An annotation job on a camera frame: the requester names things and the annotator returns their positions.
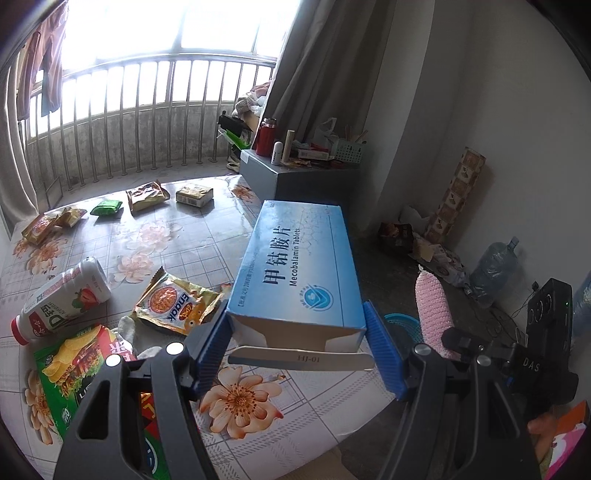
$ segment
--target blue medicine box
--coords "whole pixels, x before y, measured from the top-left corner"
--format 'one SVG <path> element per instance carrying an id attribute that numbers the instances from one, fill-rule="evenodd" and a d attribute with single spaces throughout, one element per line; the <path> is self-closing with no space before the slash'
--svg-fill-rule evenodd
<path id="1" fill-rule="evenodd" d="M 234 363 L 257 357 L 257 365 L 295 368 L 302 352 L 356 353 L 366 326 L 340 207 L 267 200 L 227 312 L 238 344 L 255 347 Z M 367 367 L 368 354 L 310 355 L 323 365 L 304 369 Z"/>

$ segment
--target red thermos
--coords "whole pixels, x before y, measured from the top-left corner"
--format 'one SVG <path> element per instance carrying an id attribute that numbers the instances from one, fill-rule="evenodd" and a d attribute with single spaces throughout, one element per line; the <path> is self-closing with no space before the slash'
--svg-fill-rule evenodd
<path id="1" fill-rule="evenodd" d="M 275 126 L 277 120 L 274 118 L 264 118 L 259 127 L 258 135 L 256 136 L 256 154 L 261 157 L 270 157 L 273 153 L 273 145 L 275 145 Z"/>

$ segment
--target large plastic water bottle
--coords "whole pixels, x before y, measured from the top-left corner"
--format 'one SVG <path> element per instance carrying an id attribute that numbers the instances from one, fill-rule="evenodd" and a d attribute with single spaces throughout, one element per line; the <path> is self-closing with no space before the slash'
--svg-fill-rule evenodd
<path id="1" fill-rule="evenodd" d="M 469 293 L 480 307 L 487 309 L 517 269 L 515 247 L 519 239 L 514 236 L 509 244 L 491 244 L 470 274 Z"/>
<path id="2" fill-rule="evenodd" d="M 591 272 L 573 295 L 573 340 L 591 329 Z"/>

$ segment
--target red bottle cap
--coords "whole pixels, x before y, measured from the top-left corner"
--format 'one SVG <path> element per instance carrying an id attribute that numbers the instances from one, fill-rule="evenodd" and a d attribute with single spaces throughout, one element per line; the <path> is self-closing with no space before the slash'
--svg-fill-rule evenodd
<path id="1" fill-rule="evenodd" d="M 21 345 L 27 345 L 29 343 L 23 338 L 21 332 L 18 331 L 16 318 L 12 319 L 12 321 L 10 322 L 10 328 L 12 329 L 12 334 L 14 335 L 14 338 L 17 339 L 18 343 L 20 343 Z"/>

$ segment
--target pink knitted object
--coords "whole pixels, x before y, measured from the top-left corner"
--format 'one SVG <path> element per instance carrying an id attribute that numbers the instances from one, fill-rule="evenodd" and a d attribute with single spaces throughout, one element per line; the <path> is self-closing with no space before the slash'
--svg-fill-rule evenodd
<path id="1" fill-rule="evenodd" d="M 441 342 L 441 335 L 449 327 L 453 327 L 453 323 L 439 280 L 432 273 L 421 269 L 414 292 L 425 343 L 443 358 L 456 359 L 457 354 L 446 349 Z"/>

